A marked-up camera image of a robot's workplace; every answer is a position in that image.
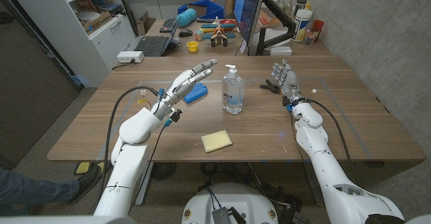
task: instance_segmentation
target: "yellow cup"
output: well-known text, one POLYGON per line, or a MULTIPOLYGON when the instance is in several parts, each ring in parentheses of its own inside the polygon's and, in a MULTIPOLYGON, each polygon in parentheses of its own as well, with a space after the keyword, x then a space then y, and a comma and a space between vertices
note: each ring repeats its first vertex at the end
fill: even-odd
POLYGON ((195 41, 188 42, 187 46, 189 47, 190 52, 196 52, 197 51, 197 42, 195 42, 195 41))

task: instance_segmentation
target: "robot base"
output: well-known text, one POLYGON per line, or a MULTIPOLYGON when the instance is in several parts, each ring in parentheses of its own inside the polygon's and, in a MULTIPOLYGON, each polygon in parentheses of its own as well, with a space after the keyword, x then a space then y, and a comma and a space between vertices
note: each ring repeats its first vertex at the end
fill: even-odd
MULTIPOLYGON (((243 217, 246 223, 277 224, 278 219, 274 206, 260 192, 238 183, 214 184, 209 189, 217 197, 222 207, 227 209, 234 207, 243 217)), ((219 209, 216 199, 213 197, 215 209, 219 209)), ((182 224, 212 224, 213 204, 210 193, 204 189, 192 197, 184 208, 182 224)), ((235 218, 230 215, 230 222, 236 224, 235 218)))

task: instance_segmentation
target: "robotic arm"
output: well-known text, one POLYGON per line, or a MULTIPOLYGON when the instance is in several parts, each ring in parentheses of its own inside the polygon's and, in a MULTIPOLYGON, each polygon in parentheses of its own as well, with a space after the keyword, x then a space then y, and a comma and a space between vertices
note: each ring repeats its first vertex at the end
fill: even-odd
POLYGON ((273 69, 272 75, 284 95, 283 105, 298 119, 296 141, 311 159, 331 223, 365 224, 378 215, 384 215, 390 220, 388 223, 404 220, 391 200, 368 192, 347 178, 329 149, 322 116, 302 96, 296 75, 287 61, 283 59, 283 65, 276 63, 273 69))
POLYGON ((133 189, 144 170, 147 168, 150 150, 145 143, 168 117, 165 125, 177 121, 181 111, 173 105, 180 102, 192 89, 196 82, 212 74, 211 67, 217 64, 212 59, 182 72, 159 95, 152 104, 152 110, 142 108, 136 115, 126 120, 120 127, 120 136, 112 150, 111 162, 114 166, 111 177, 103 192, 95 216, 126 217, 129 212, 133 189))

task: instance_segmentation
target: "hand sanitizer bottle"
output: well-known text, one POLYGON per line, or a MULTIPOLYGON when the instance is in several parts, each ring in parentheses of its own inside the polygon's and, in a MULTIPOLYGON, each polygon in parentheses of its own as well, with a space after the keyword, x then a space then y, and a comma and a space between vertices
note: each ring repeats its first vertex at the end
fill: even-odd
POLYGON ((225 66, 230 69, 222 79, 223 110, 235 115, 242 110, 244 79, 238 75, 235 65, 225 66))

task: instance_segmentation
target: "desk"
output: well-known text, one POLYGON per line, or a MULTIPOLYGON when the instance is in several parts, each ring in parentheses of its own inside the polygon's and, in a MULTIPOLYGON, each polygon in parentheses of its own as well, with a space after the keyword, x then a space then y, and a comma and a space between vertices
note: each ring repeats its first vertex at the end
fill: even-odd
MULTIPOLYGON (((156 20, 154 22, 153 26, 148 30, 148 33, 146 36, 169 36, 169 33, 160 33, 159 29, 162 27, 164 20, 156 20)), ((193 32, 197 31, 201 28, 203 24, 207 23, 201 23, 201 22, 192 22, 190 25, 188 25, 186 28, 178 28, 176 30, 175 37, 178 37, 178 33, 184 29, 191 30, 193 32)), ((187 57, 187 56, 194 56, 194 55, 202 55, 205 53, 206 56, 213 58, 218 57, 220 54, 223 55, 235 55, 235 52, 238 50, 238 48, 242 45, 242 38, 241 34, 233 31, 236 35, 235 38, 228 39, 228 46, 222 46, 217 45, 216 47, 211 47, 211 41, 210 40, 201 40, 198 41, 198 51, 197 52, 189 52, 187 49, 187 43, 190 41, 194 41, 194 36, 188 36, 180 38, 180 41, 183 42, 183 45, 180 46, 180 48, 176 48, 176 50, 173 50, 167 54, 168 57, 187 57)), ((305 43, 299 43, 299 42, 288 42, 285 46, 290 46, 290 48, 293 51, 294 56, 331 56, 332 54, 326 49, 326 46, 318 40, 315 44, 313 44, 312 48, 305 45, 305 43)), ((247 50, 244 51, 244 54, 241 54, 240 51, 238 51, 238 56, 246 56, 247 50)))
MULTIPOLYGON (((220 54, 217 57, 198 54, 193 57, 145 58, 142 63, 113 71, 48 153, 48 158, 53 161, 96 161, 102 158, 110 113, 124 91, 140 82, 156 89, 166 88, 179 73, 211 58, 217 58, 219 64, 213 67, 213 74, 204 82, 209 93, 191 104, 182 101, 176 105, 175 108, 183 111, 181 119, 163 132, 153 161, 300 161, 289 114, 281 105, 281 95, 259 88, 265 79, 271 77, 273 63, 280 63, 282 57, 220 54), (228 72, 225 64, 235 64, 238 74, 246 79, 244 106, 237 116, 222 110, 220 79, 228 72), (206 153, 201 136, 225 129, 232 139, 232 146, 206 153)), ((417 161, 425 158, 419 145, 342 58, 290 56, 287 60, 299 78, 302 93, 307 96, 317 88, 312 98, 328 107, 338 119, 354 161, 417 161)), ((117 140, 122 121, 141 109, 142 105, 137 103, 138 96, 129 94, 120 103, 114 119, 110 150, 117 140)), ((323 126, 328 132, 334 156, 346 160, 332 119, 318 106, 313 107, 323 116, 323 126)), ((151 148, 160 129, 148 141, 151 148)))

